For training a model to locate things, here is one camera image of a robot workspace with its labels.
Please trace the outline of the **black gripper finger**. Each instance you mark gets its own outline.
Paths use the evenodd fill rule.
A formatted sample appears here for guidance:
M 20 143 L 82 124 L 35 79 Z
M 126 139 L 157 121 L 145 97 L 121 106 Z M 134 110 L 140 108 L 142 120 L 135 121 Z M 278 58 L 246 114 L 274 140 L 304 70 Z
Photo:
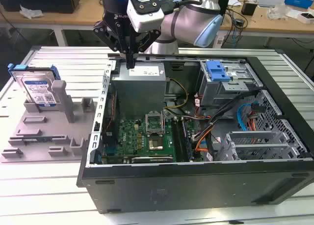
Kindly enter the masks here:
M 160 34 L 160 30 L 150 30 L 142 33 L 131 30 L 131 69 L 135 66 L 137 54 L 146 51 Z
M 127 42 L 127 28 L 121 21 L 113 22 L 110 28 L 105 21 L 98 21 L 93 26 L 93 32 L 107 44 L 113 51 L 119 51 L 120 56 L 126 60 L 127 69 L 131 68 L 131 54 Z

